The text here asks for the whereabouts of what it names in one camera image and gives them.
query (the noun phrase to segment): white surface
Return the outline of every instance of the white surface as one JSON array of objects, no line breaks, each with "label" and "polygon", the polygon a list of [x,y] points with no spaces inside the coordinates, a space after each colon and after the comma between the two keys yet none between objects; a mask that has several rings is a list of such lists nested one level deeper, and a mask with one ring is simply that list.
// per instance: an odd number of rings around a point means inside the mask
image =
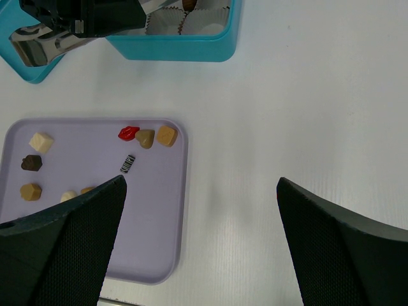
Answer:
[{"label": "white surface", "polygon": [[129,62],[107,41],[40,85],[0,61],[0,140],[32,116],[170,117],[190,137],[182,260],[158,286],[106,280],[146,306],[301,305],[275,186],[408,228],[406,0],[245,0],[225,63]]}]

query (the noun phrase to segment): chocolate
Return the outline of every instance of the chocolate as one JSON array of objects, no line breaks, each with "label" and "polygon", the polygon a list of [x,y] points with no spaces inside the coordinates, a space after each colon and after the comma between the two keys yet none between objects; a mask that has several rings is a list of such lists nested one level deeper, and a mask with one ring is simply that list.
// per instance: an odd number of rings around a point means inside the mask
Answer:
[{"label": "chocolate", "polygon": [[140,130],[139,127],[136,126],[127,126],[124,129],[122,129],[118,135],[118,137],[121,140],[124,140],[125,142],[130,142],[133,140],[136,136],[136,133]]},{"label": "chocolate", "polygon": [[127,173],[129,172],[130,168],[132,167],[132,164],[135,162],[135,157],[132,155],[128,155],[125,162],[122,165],[122,168],[120,169],[120,172],[122,173]]},{"label": "chocolate", "polygon": [[182,3],[185,11],[193,11],[197,5],[197,0],[183,0]]},{"label": "chocolate", "polygon": [[153,129],[141,129],[136,133],[136,140],[140,143],[142,148],[150,149],[154,142],[154,130]]},{"label": "chocolate", "polygon": [[81,190],[81,194],[87,193],[91,190],[95,189],[95,187],[86,187]]},{"label": "chocolate", "polygon": [[42,189],[37,184],[26,184],[20,188],[20,194],[26,201],[36,201],[41,197]]},{"label": "chocolate", "polygon": [[166,146],[171,147],[177,139],[177,131],[170,126],[161,126],[157,133],[157,141]]},{"label": "chocolate", "polygon": [[23,158],[21,168],[27,171],[38,171],[43,166],[43,161],[39,155],[27,155]]},{"label": "chocolate", "polygon": [[64,194],[61,196],[61,203],[62,203],[62,202],[65,202],[65,201],[68,201],[68,200],[70,200],[70,199],[73,199],[73,198],[75,198],[76,196],[78,196],[78,195],[76,194],[76,192],[74,192],[74,190],[67,191],[66,193],[64,193]]},{"label": "chocolate", "polygon": [[35,133],[30,140],[30,146],[42,154],[47,153],[53,143],[54,139],[46,133]]}]

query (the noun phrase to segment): metal tongs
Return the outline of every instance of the metal tongs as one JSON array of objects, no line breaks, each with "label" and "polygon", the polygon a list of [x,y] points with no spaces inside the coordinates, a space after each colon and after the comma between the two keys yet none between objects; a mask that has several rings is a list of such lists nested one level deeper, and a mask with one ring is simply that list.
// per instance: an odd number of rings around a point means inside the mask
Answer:
[{"label": "metal tongs", "polygon": [[[177,2],[177,0],[139,0],[139,4],[144,11],[144,18],[153,11],[169,6],[175,2]],[[115,13],[119,18],[124,19],[124,15],[121,15],[119,11]],[[60,55],[86,45],[98,37],[106,36],[108,32],[108,30],[106,30],[106,33],[92,33],[92,35],[95,36],[84,37],[88,34],[86,29],[84,30],[84,21],[75,20],[73,24],[73,33],[64,28],[55,27],[51,29],[44,23],[31,27],[21,27],[11,34],[9,40],[26,66],[39,67],[50,64]],[[117,32],[121,32],[125,29],[126,26],[124,25],[123,29]]]},{"label": "metal tongs", "polygon": [[78,38],[68,31],[53,31],[45,24],[21,27],[10,36],[11,44],[27,67],[50,64],[55,58],[95,38]]}]

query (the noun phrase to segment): dark chocolate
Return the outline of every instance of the dark chocolate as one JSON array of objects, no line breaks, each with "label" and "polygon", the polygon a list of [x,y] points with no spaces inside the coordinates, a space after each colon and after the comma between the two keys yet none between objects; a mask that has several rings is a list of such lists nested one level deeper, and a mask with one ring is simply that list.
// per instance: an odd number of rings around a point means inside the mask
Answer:
[{"label": "dark chocolate", "polygon": [[182,3],[185,11],[193,11],[197,5],[197,0],[183,0]]},{"label": "dark chocolate", "polygon": [[41,156],[39,155],[27,155],[26,158],[23,158],[23,163],[21,168],[27,171],[38,171],[43,166]]}]

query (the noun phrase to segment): purple tray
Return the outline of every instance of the purple tray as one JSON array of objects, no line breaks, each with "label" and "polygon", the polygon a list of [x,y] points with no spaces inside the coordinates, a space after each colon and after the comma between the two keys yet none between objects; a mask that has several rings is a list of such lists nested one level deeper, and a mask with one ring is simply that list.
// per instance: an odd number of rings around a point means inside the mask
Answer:
[{"label": "purple tray", "polygon": [[[171,148],[157,143],[145,150],[138,142],[124,142],[117,135],[126,126],[176,128]],[[37,154],[29,141],[35,132],[46,132],[55,142],[39,154],[39,172],[20,165],[28,154]],[[107,277],[143,284],[159,284],[174,271],[180,254],[187,136],[166,119],[24,119],[9,129],[0,168],[0,223],[33,214],[59,203],[68,190],[77,193],[121,174],[128,154],[136,161],[125,174],[127,196]],[[38,201],[20,197],[20,187],[36,182],[42,189]]]}]

